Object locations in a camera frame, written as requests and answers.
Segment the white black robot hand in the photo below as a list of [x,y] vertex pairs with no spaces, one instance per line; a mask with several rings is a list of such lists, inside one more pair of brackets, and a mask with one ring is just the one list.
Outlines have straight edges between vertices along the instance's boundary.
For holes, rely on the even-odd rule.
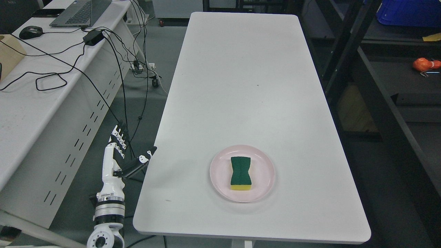
[[129,137],[126,125],[123,121],[112,130],[107,146],[104,149],[102,164],[103,187],[96,198],[98,202],[107,200],[124,201],[123,189],[125,184],[123,178],[129,178],[148,166],[151,157],[157,150],[156,146],[150,148],[146,154],[129,160],[126,159],[126,150],[129,147]]

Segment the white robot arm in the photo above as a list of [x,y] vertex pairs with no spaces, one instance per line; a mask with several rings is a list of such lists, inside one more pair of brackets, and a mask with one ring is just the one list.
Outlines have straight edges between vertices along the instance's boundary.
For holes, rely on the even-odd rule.
[[120,233],[125,218],[125,203],[119,200],[98,202],[93,221],[95,227],[87,240],[87,248],[123,248]]

